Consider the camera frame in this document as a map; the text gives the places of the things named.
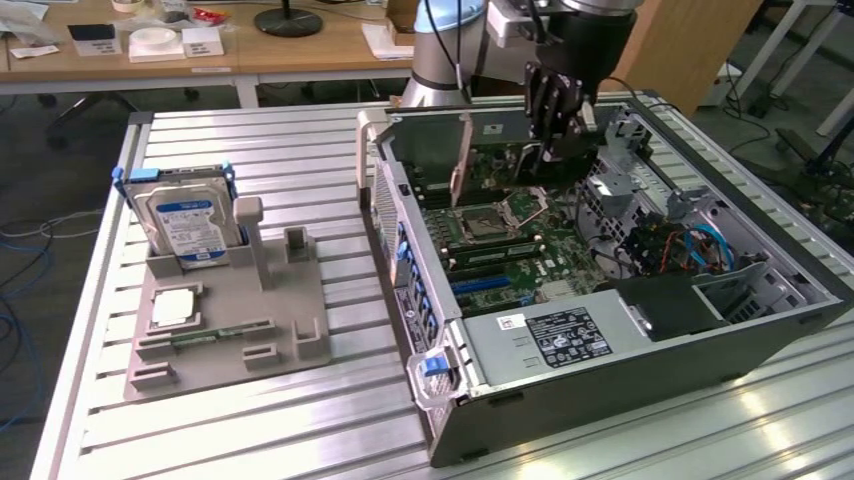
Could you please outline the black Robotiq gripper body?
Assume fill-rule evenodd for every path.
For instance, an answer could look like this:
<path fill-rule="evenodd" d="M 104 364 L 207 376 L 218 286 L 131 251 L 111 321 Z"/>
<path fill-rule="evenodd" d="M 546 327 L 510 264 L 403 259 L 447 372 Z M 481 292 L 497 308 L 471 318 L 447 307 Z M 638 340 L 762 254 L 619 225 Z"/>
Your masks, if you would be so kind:
<path fill-rule="evenodd" d="M 601 83 L 615 71 L 634 25 L 635 13 L 603 16 L 562 12 L 550 16 L 547 41 L 535 50 L 542 76 L 579 81 L 581 92 L 597 100 Z"/>

